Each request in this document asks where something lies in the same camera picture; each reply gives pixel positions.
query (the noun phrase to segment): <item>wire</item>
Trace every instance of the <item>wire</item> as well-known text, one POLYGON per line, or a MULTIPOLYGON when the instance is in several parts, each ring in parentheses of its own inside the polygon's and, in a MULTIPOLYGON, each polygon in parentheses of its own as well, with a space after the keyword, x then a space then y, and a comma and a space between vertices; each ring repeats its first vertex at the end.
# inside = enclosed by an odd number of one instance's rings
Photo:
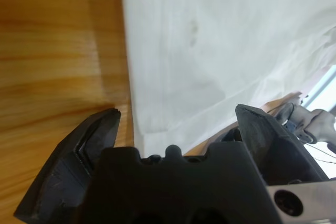
POLYGON ((314 148, 314 149, 317 149, 318 151, 320 151, 320 152, 323 152, 323 153, 325 153, 326 155, 328 155, 328 156, 331 156, 331 157, 333 157, 333 158, 336 158, 336 157, 334 157, 333 155, 330 155, 329 153, 327 153, 327 152, 325 152, 325 151, 323 151, 323 150, 321 150, 321 149, 318 149, 317 147, 315 147, 315 146, 312 146, 312 145, 310 145, 310 144, 307 144, 309 147, 312 147, 312 148, 314 148))
POLYGON ((273 110, 276 110, 276 109, 278 109, 278 108, 280 108, 281 106, 284 106, 284 105, 285 105, 285 103, 282 103, 282 104, 280 104, 279 106, 276 106, 275 108, 273 108, 273 109, 267 111, 266 113, 268 114, 269 112, 272 112, 273 110))
MULTIPOLYGON (((295 108, 295 105, 294 105, 294 103, 292 103, 292 102, 289 102, 290 104, 292 104, 292 106, 293 106, 293 108, 292 108, 292 111, 290 112, 290 114, 289 114, 289 117, 288 118, 290 118, 291 116, 292 116, 292 114, 293 114, 293 111, 294 111, 294 108, 295 108)), ((276 109, 278 109, 278 108, 280 108, 280 107, 282 107, 282 106, 284 106, 284 105, 286 105, 287 103, 282 103, 282 104, 280 104, 279 106, 276 106, 275 108, 273 108, 273 109, 271 109, 271 110, 269 110, 269 111, 267 111, 266 113, 268 114, 268 113, 270 113, 270 112, 272 112, 273 110, 276 110, 276 109)))
POLYGON ((331 164, 336 164, 336 162, 331 162, 331 161, 325 161, 325 160, 320 160, 318 158, 314 158, 315 160, 321 161, 321 162, 325 162, 325 163, 331 163, 331 164))

